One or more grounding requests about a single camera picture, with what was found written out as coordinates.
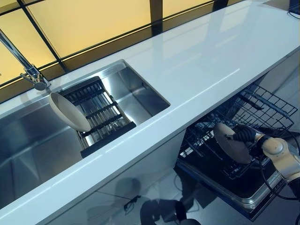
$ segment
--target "sink basin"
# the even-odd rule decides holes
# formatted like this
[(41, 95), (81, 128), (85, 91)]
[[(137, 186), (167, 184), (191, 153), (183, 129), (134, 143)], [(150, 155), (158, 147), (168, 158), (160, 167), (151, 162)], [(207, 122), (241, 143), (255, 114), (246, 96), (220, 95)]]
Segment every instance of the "sink basin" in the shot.
[[(137, 126), (169, 106), (125, 61), (119, 60), (61, 93), (99, 77), (129, 121)], [(0, 209), (82, 159), (78, 132), (50, 108), (48, 98), (0, 119)]]

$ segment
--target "dishwasher rack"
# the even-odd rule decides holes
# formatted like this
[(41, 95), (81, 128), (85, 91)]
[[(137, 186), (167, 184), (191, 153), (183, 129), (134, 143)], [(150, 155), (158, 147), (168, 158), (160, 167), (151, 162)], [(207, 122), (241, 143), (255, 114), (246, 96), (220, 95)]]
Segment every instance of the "dishwasher rack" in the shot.
[(220, 172), (233, 180), (242, 176), (255, 159), (243, 165), (229, 158), (214, 139), (214, 126), (224, 123), (234, 130), (237, 124), (245, 124), (272, 134), (276, 131), (276, 136), (281, 136), (293, 125), (290, 116), (296, 111), (294, 106), (253, 83), (189, 126), (179, 157), (185, 158), (194, 151), (200, 163), (217, 162)]
[(109, 95), (101, 79), (96, 76), (60, 92), (86, 117), (92, 129), (77, 132), (86, 157), (107, 143), (136, 127), (118, 103)]

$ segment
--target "kitchen counter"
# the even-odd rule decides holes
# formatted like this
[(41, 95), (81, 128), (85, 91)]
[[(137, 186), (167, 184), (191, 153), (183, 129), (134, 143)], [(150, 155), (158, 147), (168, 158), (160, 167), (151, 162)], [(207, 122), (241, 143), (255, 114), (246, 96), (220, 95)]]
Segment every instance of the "kitchen counter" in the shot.
[[(171, 106), (0, 210), (0, 224), (36, 224), (109, 179), (262, 76), (299, 48), (299, 20), (243, 1), (57, 78), (52, 89), (124, 59)], [(0, 118), (39, 98), (0, 105)]]

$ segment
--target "cabinet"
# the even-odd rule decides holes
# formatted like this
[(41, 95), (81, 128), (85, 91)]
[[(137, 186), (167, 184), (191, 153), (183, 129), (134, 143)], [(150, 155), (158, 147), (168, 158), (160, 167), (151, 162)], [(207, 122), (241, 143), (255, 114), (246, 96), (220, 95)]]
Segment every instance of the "cabinet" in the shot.
[(99, 225), (174, 168), (185, 130), (165, 142), (48, 225)]

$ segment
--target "faucet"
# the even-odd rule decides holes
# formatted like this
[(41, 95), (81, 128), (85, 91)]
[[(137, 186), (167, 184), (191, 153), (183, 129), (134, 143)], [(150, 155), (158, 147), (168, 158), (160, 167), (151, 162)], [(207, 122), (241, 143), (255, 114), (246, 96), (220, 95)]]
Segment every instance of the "faucet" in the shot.
[(15, 56), (15, 58), (24, 66), (25, 74), (20, 74), (21, 77), (33, 83), (33, 87), (37, 90), (45, 90), (50, 86), (49, 81), (41, 74), (41, 72), (20, 53), (14, 44), (0, 29), (0, 41), (3, 45)]

